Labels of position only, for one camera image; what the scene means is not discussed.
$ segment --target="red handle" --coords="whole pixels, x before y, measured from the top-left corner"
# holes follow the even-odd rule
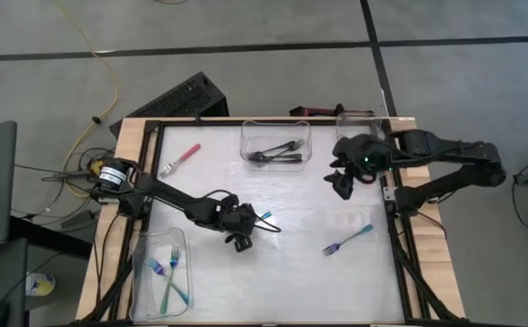
[[[193,147],[191,149],[187,150],[187,152],[185,152],[183,155],[181,155],[181,157],[179,158],[179,161],[186,160],[188,157],[190,157],[191,155],[196,153],[197,150],[199,150],[199,149],[201,149],[201,145],[200,144],[193,145]]]

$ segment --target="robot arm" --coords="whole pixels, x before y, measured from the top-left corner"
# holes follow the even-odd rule
[[[129,173],[136,181],[126,181]],[[210,198],[213,193],[227,193],[222,200]],[[151,197],[166,203],[184,213],[195,225],[219,232],[229,232],[226,243],[234,240],[235,250],[242,252],[252,247],[250,235],[259,218],[249,203],[239,204],[237,195],[217,190],[200,198],[183,193],[174,187],[156,180],[148,173],[142,173],[135,162],[112,159],[102,168],[99,183],[90,196],[119,200],[119,213],[135,219],[148,214],[145,198]]]
[[[387,141],[368,134],[342,138],[333,149],[337,158],[331,167],[344,168],[324,179],[345,200],[353,191],[353,179],[372,183],[376,175],[395,168],[409,168],[433,162],[463,166],[446,176],[418,187],[402,186],[394,190],[399,212],[412,212],[431,198],[454,192],[469,185],[495,187],[503,183],[506,172],[495,145],[440,139],[431,132],[409,130],[390,134]]]

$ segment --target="green fork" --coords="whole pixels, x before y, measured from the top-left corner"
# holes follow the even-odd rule
[[[179,264],[179,257],[181,256],[181,249],[178,246],[173,246],[171,249],[171,272],[169,273],[169,279],[173,280],[174,268]],[[166,307],[169,303],[169,292],[171,291],[171,284],[166,285],[166,290],[164,291],[163,303],[161,304],[161,314],[166,314]]]

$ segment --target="yellow cable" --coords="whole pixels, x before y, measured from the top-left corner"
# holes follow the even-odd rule
[[[82,38],[84,39],[84,41],[86,42],[86,44],[88,45],[88,48],[90,49],[90,53],[94,56],[94,58],[98,59],[99,61],[102,62],[102,64],[104,64],[106,66],[106,68],[108,69],[108,72],[110,73],[110,78],[112,79],[112,82],[114,83],[115,85],[115,98],[114,100],[112,101],[112,103],[110,103],[110,105],[108,105],[108,107],[103,111],[101,112],[98,117],[99,118],[102,118],[104,117],[105,115],[107,115],[111,110],[112,108],[115,107],[116,105],[116,102],[118,101],[118,92],[119,92],[119,82],[118,82],[118,77],[116,76],[116,73],[115,71],[112,69],[112,67],[110,67],[110,65],[103,59],[101,58],[98,54],[96,54],[96,51],[94,49],[94,46],[92,45],[92,43],[90,42],[90,40],[88,40],[88,37],[85,35],[85,32],[84,30],[82,29],[82,27],[80,27],[80,25],[75,21],[75,19],[72,17],[72,15],[67,11],[67,9],[65,8],[64,6],[64,3],[61,1],[61,0],[57,0],[56,1],[57,5],[60,7],[60,9],[62,10],[62,12],[64,12],[64,15],[65,17],[70,21],[72,22],[72,25],[74,25],[74,28],[76,31],[78,31],[78,33],[80,33],[80,35],[82,36]],[[90,132],[90,130],[92,129],[92,127],[94,127],[95,123],[92,122],[88,125],[88,127],[86,127],[86,129],[82,132],[82,134],[80,135],[80,137],[78,137],[78,139],[75,141],[74,145],[72,146],[72,148],[70,149],[70,152],[67,154],[66,158],[65,158],[65,162],[64,162],[64,167],[67,167],[67,163],[68,161],[70,160],[70,157],[72,156],[72,154],[74,153],[75,149],[78,147],[78,145],[84,140],[85,136]],[[87,193],[79,193],[78,191],[76,191],[72,186],[70,186],[69,184],[66,184],[65,187],[68,189],[68,191],[70,191],[70,193],[72,193],[73,195],[77,196],[77,197],[80,197],[80,198],[85,198],[85,197],[88,197],[88,194]]]

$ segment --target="red tool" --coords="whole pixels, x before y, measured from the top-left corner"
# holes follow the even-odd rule
[[[185,161],[187,158],[189,158],[191,155],[193,155],[195,152],[197,152],[197,150],[199,150],[201,148],[201,145],[200,144],[195,144],[193,145],[193,147],[189,150],[187,150],[187,152],[185,152],[183,155],[181,155],[181,157],[175,161],[174,163],[168,163],[164,168],[163,168],[163,171],[161,172],[161,177],[165,178],[166,176],[168,176],[170,173],[173,172],[173,169],[178,166],[179,164],[181,164],[183,161]]]

